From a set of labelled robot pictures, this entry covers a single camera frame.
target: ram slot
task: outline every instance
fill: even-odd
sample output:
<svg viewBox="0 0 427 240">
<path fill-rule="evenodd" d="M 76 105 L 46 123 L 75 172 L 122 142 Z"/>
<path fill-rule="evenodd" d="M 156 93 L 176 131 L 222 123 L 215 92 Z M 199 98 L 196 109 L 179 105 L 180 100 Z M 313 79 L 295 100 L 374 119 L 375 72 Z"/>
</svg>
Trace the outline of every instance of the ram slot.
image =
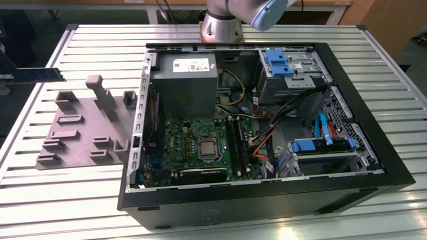
<svg viewBox="0 0 427 240">
<path fill-rule="evenodd" d="M 247 170 L 251 170 L 251 168 L 250 168 L 250 156 L 249 156 L 249 145 L 247 145 L 247 141 L 246 141 L 246 134 L 245 134 L 245 130 L 243 130 L 241 121 L 238 121 L 238 124 L 239 124 L 239 132 L 241 132 L 241 139 L 242 139 L 241 148 L 242 148 L 243 159 L 245 159 L 245 168 L 246 168 Z"/>
<path fill-rule="evenodd" d="M 239 176 L 242 174 L 241 166 L 239 166 L 239 157 L 235 143 L 235 132 L 234 132 L 234 122 L 231 119 L 226 119 L 226 133 L 227 133 L 227 143 L 229 143 L 229 152 L 231 158 L 231 169 L 233 174 Z"/>
<path fill-rule="evenodd" d="M 235 137 L 235 148 L 238 149 L 238 160 L 239 160 L 239 165 L 242 169 L 242 173 L 247 173 L 247 161 L 246 159 L 249 158 L 249 152 L 245 151 L 243 146 L 246 146 L 246 137 L 243 135 L 242 131 L 242 126 L 241 126 L 241 121 L 235 119 L 233 121 L 233 127 L 234 127 L 234 137 Z"/>
</svg>

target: power supply label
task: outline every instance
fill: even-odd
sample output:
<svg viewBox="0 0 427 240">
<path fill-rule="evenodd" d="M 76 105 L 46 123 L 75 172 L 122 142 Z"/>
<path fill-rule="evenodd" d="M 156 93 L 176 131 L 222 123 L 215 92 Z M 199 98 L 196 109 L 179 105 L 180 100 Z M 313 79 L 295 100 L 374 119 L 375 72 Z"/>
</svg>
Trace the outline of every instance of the power supply label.
<svg viewBox="0 0 427 240">
<path fill-rule="evenodd" d="M 174 60 L 174 73 L 208 72 L 210 70 L 208 58 L 183 58 Z"/>
</svg>

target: cpu socket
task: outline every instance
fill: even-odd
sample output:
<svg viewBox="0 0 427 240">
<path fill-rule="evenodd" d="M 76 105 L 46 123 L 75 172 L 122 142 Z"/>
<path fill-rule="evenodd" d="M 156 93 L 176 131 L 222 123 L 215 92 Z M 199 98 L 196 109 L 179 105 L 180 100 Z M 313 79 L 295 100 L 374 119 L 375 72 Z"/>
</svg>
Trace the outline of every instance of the cpu socket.
<svg viewBox="0 0 427 240">
<path fill-rule="evenodd" d="M 218 138 L 215 135 L 200 135 L 198 137 L 199 160 L 212 163 L 219 158 Z"/>
</svg>

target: slotted metal table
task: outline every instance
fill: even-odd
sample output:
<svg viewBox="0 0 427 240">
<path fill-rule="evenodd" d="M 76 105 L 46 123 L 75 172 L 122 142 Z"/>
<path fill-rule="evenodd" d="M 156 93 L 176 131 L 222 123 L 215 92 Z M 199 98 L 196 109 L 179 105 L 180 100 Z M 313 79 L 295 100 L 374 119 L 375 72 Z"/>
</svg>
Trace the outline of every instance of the slotted metal table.
<svg viewBox="0 0 427 240">
<path fill-rule="evenodd" d="M 425 239 L 427 233 L 427 100 L 371 34 L 355 26 L 245 27 L 246 42 L 326 42 L 359 90 L 417 184 L 341 214 L 150 232 L 116 210 L 122 165 L 39 171 L 60 90 L 94 97 L 100 74 L 115 96 L 139 90 L 146 43 L 199 42 L 196 25 L 70 27 L 47 64 L 68 82 L 35 86 L 0 150 L 0 238 L 14 239 Z"/>
</svg>

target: open computer tower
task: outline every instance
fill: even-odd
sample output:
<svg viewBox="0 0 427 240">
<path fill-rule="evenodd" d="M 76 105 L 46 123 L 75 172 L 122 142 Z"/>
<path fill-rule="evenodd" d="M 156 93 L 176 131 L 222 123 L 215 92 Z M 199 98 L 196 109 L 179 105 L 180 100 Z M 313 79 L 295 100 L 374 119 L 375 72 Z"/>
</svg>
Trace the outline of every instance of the open computer tower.
<svg viewBox="0 0 427 240">
<path fill-rule="evenodd" d="M 118 209 L 148 229 L 342 212 L 414 178 L 326 43 L 148 44 Z"/>
</svg>

